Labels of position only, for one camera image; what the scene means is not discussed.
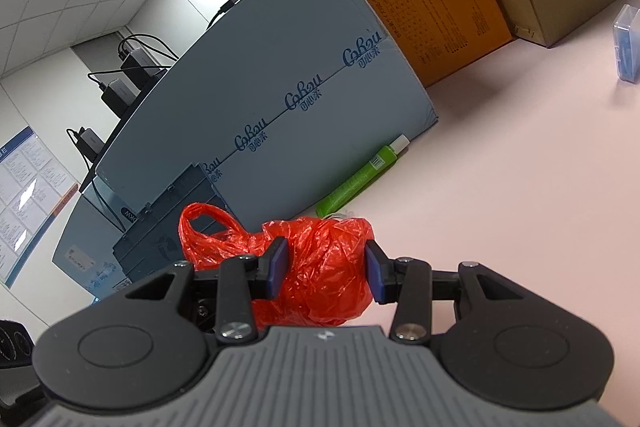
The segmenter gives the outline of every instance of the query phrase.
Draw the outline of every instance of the white sticker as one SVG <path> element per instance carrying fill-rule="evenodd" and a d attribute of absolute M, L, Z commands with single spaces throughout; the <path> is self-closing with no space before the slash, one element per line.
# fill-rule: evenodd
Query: white sticker
<path fill-rule="evenodd" d="M 129 279 L 129 277 L 125 277 L 122 281 L 120 281 L 118 284 L 116 284 L 113 289 L 114 290 L 122 290 L 123 288 L 126 288 L 127 286 L 129 286 L 131 284 L 131 279 Z"/>
<path fill-rule="evenodd" d="M 379 154 L 376 154 L 375 156 L 373 156 L 373 158 L 369 161 L 369 163 L 376 171 L 379 171 L 385 166 L 385 161 L 380 157 Z"/>
<path fill-rule="evenodd" d="M 40 174 L 49 182 L 60 196 L 64 196 L 66 192 L 73 187 L 74 179 L 66 172 L 66 169 L 56 160 L 50 160 L 42 169 Z"/>
<path fill-rule="evenodd" d="M 38 171 L 42 169 L 47 162 L 53 158 L 50 153 L 43 147 L 37 136 L 31 136 L 26 142 L 20 145 L 20 150 L 27 156 Z"/>
<path fill-rule="evenodd" d="M 33 198 L 15 198 L 14 203 L 11 205 L 11 209 L 31 233 L 36 233 L 39 227 L 47 219 L 47 214 L 37 206 L 35 201 L 33 201 Z"/>
<path fill-rule="evenodd" d="M 33 199 L 47 214 L 52 213 L 53 209 L 60 203 L 58 193 L 40 176 L 36 178 Z"/>
<path fill-rule="evenodd" d="M 19 253 L 28 244 L 31 234 L 10 209 L 6 208 L 0 214 L 0 237 L 14 250 Z"/>
<path fill-rule="evenodd" d="M 6 280 L 16 261 L 17 255 L 0 239 L 0 280 Z"/>
<path fill-rule="evenodd" d="M 0 199 L 9 204 L 20 192 L 20 185 L 4 165 L 0 165 Z"/>
<path fill-rule="evenodd" d="M 36 175 L 36 169 L 33 168 L 27 158 L 24 157 L 19 150 L 10 154 L 2 163 L 14 177 L 20 187 L 25 188 L 29 181 Z"/>
<path fill-rule="evenodd" d="M 69 250 L 65 253 L 65 258 L 80 271 L 86 272 L 93 265 L 95 265 L 95 261 L 91 259 L 87 254 L 85 254 L 82 250 L 80 250 L 76 245 L 73 245 Z"/>

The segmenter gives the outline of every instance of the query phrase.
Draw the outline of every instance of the power adapter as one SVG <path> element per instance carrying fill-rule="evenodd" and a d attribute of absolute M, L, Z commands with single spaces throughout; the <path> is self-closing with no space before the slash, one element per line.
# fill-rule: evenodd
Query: power adapter
<path fill-rule="evenodd" d="M 78 148 L 81 155 L 91 163 L 95 162 L 104 147 L 104 142 L 98 138 L 98 135 L 92 129 L 85 129 L 84 127 L 80 128 L 80 132 L 74 131 L 74 136 L 77 140 L 76 148 Z"/>
<path fill-rule="evenodd" d="M 125 70 L 124 74 L 129 77 L 134 86 L 142 90 L 149 79 L 158 74 L 161 68 L 144 49 L 137 48 L 129 52 L 122 62 L 122 69 Z"/>
<path fill-rule="evenodd" d="M 103 91 L 100 99 L 111 109 L 118 118 L 122 118 L 129 106 L 136 99 L 135 93 L 127 85 L 116 78 L 108 86 L 100 85 Z"/>

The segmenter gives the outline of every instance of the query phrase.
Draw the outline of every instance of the green tube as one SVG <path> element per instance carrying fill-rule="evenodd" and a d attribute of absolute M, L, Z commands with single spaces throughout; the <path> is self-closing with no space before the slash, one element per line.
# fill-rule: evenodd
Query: green tube
<path fill-rule="evenodd" d="M 373 156 L 362 169 L 327 197 L 316 203 L 316 214 L 318 214 L 318 217 L 328 216 L 345 206 L 367 183 L 396 163 L 399 153 L 407 145 L 409 145 L 409 140 L 406 139 L 404 134 L 401 134 L 391 145 L 385 145 L 380 149 L 378 154 Z"/>

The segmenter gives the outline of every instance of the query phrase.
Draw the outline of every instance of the red plastic bag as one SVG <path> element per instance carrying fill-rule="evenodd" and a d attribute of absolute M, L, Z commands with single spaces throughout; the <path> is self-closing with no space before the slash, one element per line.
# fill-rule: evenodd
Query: red plastic bag
<path fill-rule="evenodd" d="M 207 215 L 228 230 L 205 235 L 191 219 Z M 361 218 L 269 221 L 260 233 L 248 233 L 224 210 L 205 203 L 184 208 L 178 224 L 182 250 L 196 270 L 215 268 L 241 253 L 262 255 L 271 241 L 289 240 L 289 272 L 273 301 L 254 301 L 259 328 L 266 325 L 339 326 L 360 316 L 371 302 L 365 279 L 364 244 L 373 239 L 371 225 Z"/>

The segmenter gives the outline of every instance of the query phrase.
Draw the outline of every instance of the pink table surface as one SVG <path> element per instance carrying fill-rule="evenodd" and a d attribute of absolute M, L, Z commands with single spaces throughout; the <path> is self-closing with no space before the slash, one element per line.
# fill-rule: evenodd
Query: pink table surface
<path fill-rule="evenodd" d="M 601 406 L 640 425 L 640 86 L 617 80 L 619 0 L 553 49 L 522 40 L 428 89 L 440 123 L 344 211 L 389 257 L 478 261 L 596 325 Z M 372 304 L 352 324 L 389 327 Z M 453 324 L 434 304 L 434 332 Z"/>

